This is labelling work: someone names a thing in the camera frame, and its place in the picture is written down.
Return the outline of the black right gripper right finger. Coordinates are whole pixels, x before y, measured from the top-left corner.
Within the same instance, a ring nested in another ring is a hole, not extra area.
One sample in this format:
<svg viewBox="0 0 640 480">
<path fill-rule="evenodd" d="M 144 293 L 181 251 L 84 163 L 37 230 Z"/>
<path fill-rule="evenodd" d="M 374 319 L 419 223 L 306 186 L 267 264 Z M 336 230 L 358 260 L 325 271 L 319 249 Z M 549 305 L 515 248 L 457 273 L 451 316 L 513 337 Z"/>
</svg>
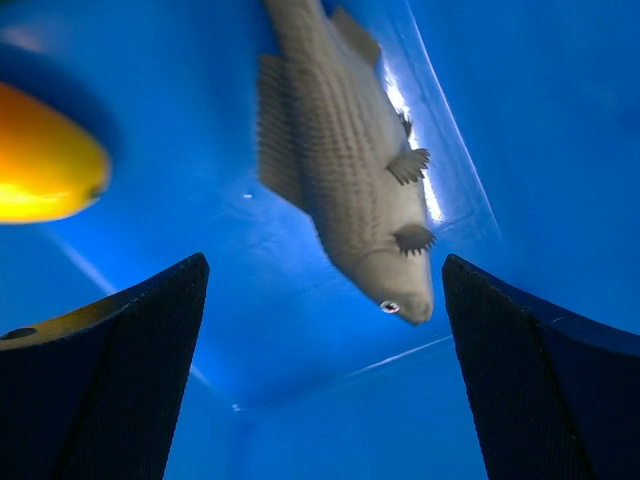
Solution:
<svg viewBox="0 0 640 480">
<path fill-rule="evenodd" d="M 446 311 L 491 479 L 635 479 L 639 338 L 449 255 Z"/>
</svg>

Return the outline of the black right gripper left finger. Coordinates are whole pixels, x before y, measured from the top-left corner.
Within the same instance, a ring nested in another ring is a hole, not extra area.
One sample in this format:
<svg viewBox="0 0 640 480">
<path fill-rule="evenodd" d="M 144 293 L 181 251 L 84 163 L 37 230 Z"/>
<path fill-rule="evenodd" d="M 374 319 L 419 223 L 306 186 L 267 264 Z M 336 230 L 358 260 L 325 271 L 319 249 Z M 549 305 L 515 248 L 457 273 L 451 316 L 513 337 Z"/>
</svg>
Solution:
<svg viewBox="0 0 640 480">
<path fill-rule="evenodd" d="M 151 278 L 1 338 L 5 479 L 163 477 L 202 323 L 209 265 Z"/>
</svg>

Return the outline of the yellow orange pepper toy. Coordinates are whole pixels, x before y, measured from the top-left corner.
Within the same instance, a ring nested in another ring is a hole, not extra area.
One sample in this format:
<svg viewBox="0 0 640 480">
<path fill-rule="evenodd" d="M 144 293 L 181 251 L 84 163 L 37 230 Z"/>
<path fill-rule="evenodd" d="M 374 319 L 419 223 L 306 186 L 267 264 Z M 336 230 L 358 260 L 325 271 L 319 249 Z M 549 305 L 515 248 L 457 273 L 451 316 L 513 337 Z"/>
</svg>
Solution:
<svg viewBox="0 0 640 480">
<path fill-rule="evenodd" d="M 112 179 L 108 151 L 43 100 L 1 83 L 1 222 L 46 223 L 93 206 Z"/>
</svg>

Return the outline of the grey fish toy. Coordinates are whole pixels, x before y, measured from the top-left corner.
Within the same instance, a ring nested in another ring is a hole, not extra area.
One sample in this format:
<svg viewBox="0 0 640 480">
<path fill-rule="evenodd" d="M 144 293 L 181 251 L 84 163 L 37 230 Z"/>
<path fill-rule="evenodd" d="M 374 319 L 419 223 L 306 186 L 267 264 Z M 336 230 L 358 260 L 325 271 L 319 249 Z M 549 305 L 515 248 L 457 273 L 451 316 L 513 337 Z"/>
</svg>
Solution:
<svg viewBox="0 0 640 480">
<path fill-rule="evenodd" d="M 258 63 L 260 182 L 306 213 L 330 262 L 379 309 L 431 318 L 425 148 L 376 72 L 377 40 L 342 6 L 265 5 L 280 51 Z"/>
</svg>

